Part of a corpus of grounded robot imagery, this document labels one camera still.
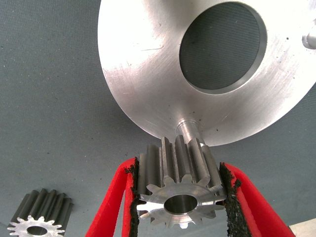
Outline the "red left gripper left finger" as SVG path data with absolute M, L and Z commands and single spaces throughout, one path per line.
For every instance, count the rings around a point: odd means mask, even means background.
M 87 237 L 112 237 L 119 209 L 123 204 L 121 235 L 138 236 L 139 216 L 136 206 L 139 162 L 136 157 L 124 161 L 117 168 L 106 195 L 86 233 Z

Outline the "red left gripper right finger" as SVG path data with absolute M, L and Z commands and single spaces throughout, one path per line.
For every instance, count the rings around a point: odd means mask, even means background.
M 219 172 L 228 195 L 225 208 L 229 237 L 294 236 L 244 172 L 225 162 L 220 163 Z

